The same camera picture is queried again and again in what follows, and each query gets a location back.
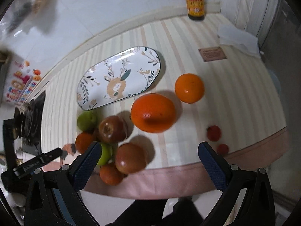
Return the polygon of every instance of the oval plate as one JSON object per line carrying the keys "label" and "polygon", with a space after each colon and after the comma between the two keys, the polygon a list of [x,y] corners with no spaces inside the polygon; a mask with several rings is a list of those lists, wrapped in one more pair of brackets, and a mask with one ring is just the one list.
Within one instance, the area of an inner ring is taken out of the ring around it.
{"label": "oval plate", "polygon": [[78,83],[77,103],[93,110],[147,90],[158,76],[161,63],[149,47],[132,47],[86,71]]}

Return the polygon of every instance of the red and yellow label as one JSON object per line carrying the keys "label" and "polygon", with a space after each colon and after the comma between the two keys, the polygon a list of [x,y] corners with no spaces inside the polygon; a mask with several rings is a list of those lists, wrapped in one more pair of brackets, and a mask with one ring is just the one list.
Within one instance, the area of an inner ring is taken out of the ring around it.
{"label": "red and yellow label", "polygon": [[186,3],[189,15],[201,17],[205,14],[204,0],[186,0]]}

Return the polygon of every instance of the kitchen counter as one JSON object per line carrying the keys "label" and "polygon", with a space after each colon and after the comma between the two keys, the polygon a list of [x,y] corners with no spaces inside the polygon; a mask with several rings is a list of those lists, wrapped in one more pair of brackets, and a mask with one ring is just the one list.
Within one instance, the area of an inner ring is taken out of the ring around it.
{"label": "kitchen counter", "polygon": [[[134,127],[128,140],[153,147],[147,169],[130,175],[118,186],[106,186],[94,173],[85,190],[125,198],[171,198],[213,189],[197,155],[198,144],[207,140],[206,129],[218,125],[219,142],[229,146],[229,163],[242,169],[267,167],[288,149],[282,106],[263,62],[237,49],[222,46],[227,59],[204,62],[198,49],[219,46],[217,28],[230,22],[221,14],[207,14],[203,22],[186,16],[151,22],[112,37],[87,50],[64,67],[46,86],[42,117],[42,152],[74,143],[80,130],[76,118],[82,112],[76,102],[77,84],[94,64],[133,46],[148,46],[159,53],[163,69],[147,92],[172,99],[181,115],[168,131],[149,134]],[[188,105],[174,95],[181,74],[195,73],[204,81],[205,96]],[[123,113],[139,96],[97,109],[103,117]]]}

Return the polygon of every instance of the brown placard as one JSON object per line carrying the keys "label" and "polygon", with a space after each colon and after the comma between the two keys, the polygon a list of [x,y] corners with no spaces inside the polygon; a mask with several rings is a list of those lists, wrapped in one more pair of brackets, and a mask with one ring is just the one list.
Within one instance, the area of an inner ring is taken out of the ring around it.
{"label": "brown placard", "polygon": [[227,58],[221,47],[200,48],[199,52],[205,62]]}

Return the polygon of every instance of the white tissue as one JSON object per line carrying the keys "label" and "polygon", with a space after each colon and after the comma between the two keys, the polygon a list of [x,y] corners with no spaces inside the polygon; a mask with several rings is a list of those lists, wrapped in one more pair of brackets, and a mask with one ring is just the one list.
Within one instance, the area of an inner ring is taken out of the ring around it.
{"label": "white tissue", "polygon": [[254,35],[225,24],[219,25],[217,35],[220,45],[231,45],[248,55],[260,58],[258,38]]}

